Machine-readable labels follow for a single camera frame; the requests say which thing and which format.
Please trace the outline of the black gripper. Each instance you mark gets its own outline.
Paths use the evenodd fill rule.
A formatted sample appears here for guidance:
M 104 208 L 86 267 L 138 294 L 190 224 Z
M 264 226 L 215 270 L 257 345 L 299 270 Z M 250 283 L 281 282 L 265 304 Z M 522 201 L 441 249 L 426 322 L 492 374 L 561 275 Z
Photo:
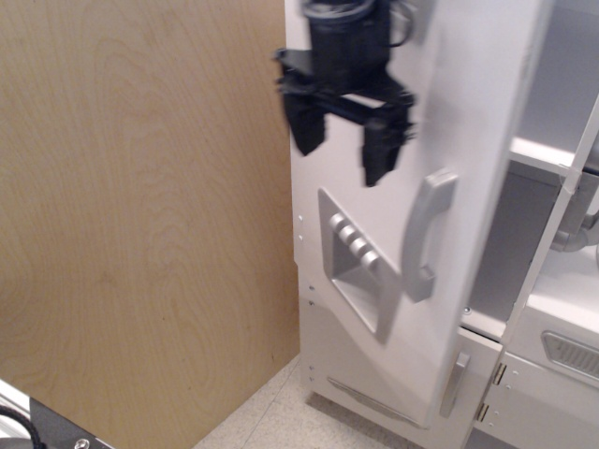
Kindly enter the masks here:
M 412 93 L 387 71 L 389 44 L 325 44 L 310 50 L 279 49 L 275 60 L 291 134 L 306 156 L 325 140 L 325 116 L 364 125 L 361 161 L 364 183 L 374 187 L 395 169 L 409 140 Z

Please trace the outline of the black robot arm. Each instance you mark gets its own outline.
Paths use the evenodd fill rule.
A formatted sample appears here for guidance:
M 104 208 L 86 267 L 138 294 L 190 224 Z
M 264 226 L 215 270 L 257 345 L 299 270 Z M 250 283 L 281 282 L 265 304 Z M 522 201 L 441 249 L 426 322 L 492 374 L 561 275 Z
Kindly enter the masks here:
M 308 50 L 279 49 L 278 80 L 285 116 L 299 151 L 325 140 L 329 114 L 363 128 L 364 183 L 376 185 L 397 163 L 411 138 L 414 96 L 387 73 L 391 10 L 395 1 L 304 1 Z

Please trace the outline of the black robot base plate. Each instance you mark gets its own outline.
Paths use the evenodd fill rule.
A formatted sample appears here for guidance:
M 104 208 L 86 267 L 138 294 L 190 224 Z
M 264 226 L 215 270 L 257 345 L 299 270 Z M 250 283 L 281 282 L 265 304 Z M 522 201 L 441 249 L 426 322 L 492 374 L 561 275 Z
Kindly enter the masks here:
M 2 448 L 112 448 L 21 390 L 1 381 Z

